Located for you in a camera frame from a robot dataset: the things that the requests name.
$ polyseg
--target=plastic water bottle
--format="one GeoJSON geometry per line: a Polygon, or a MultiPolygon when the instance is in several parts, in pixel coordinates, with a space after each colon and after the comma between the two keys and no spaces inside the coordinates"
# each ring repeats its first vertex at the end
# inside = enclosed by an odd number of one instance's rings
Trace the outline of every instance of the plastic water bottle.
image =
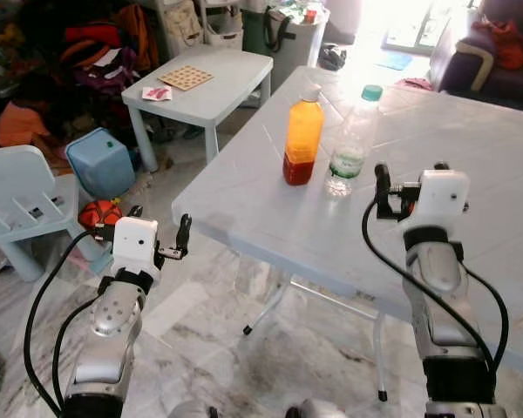
{"type": "Polygon", "coordinates": [[[361,98],[343,121],[325,181],[328,193],[333,196],[348,196],[352,192],[350,183],[362,170],[374,142],[382,91],[379,85],[364,86],[361,98]]]}

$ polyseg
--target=blue mat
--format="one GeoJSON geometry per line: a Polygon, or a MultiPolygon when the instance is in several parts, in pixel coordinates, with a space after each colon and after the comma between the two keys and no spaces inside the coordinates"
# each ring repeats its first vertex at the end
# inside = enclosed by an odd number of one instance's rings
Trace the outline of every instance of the blue mat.
{"type": "Polygon", "coordinates": [[[399,52],[381,51],[376,65],[381,67],[391,68],[392,70],[404,70],[412,61],[412,57],[407,54],[401,54],[399,52]]]}

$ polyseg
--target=marble floor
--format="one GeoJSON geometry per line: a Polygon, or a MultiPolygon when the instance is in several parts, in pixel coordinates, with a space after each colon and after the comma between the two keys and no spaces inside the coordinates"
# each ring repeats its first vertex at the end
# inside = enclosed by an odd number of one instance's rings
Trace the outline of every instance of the marble floor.
{"type": "MultiPolygon", "coordinates": [[[[238,110],[220,128],[221,144],[253,111],[238,110]]],[[[205,166],[202,137],[176,140],[157,149],[170,169],[142,174],[123,205],[144,206],[160,223],[160,240],[173,243],[171,202],[205,166]]],[[[67,245],[57,235],[34,243],[50,266],[67,245]]],[[[180,402],[199,398],[226,418],[283,417],[307,397],[333,401],[352,418],[424,416],[425,379],[411,328],[384,323],[383,347],[389,400],[376,397],[371,323],[291,288],[279,307],[244,337],[242,328],[263,307],[275,284],[270,267],[191,233],[190,254],[168,261],[149,294],[124,417],[167,417],[180,402]]],[[[62,320],[95,293],[99,276],[75,254],[46,293],[33,332],[37,374],[51,391],[51,357],[62,320]]],[[[26,376],[23,331],[40,286],[13,271],[0,274],[0,417],[52,417],[26,376]]],[[[63,386],[82,347],[87,315],[65,336],[60,374],[63,386]]],[[[501,368],[499,403],[523,418],[523,374],[501,368]]]]}

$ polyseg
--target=orange juice bottle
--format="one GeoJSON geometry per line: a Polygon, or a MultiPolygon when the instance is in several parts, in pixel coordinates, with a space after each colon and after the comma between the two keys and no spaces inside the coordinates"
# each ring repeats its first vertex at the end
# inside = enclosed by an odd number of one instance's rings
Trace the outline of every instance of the orange juice bottle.
{"type": "Polygon", "coordinates": [[[323,126],[322,107],[317,103],[321,89],[316,84],[310,86],[302,100],[290,108],[282,162],[282,175],[290,185],[305,185],[312,175],[323,126]]]}

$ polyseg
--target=purple couch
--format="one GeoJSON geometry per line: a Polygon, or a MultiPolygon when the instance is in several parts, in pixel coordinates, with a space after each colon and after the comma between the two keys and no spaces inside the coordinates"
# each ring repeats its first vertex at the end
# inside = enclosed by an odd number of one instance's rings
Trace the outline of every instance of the purple couch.
{"type": "Polygon", "coordinates": [[[500,104],[523,102],[523,68],[498,67],[489,34],[472,28],[482,13],[491,21],[513,20],[523,36],[523,0],[484,0],[481,10],[454,12],[431,56],[434,90],[500,104]]]}

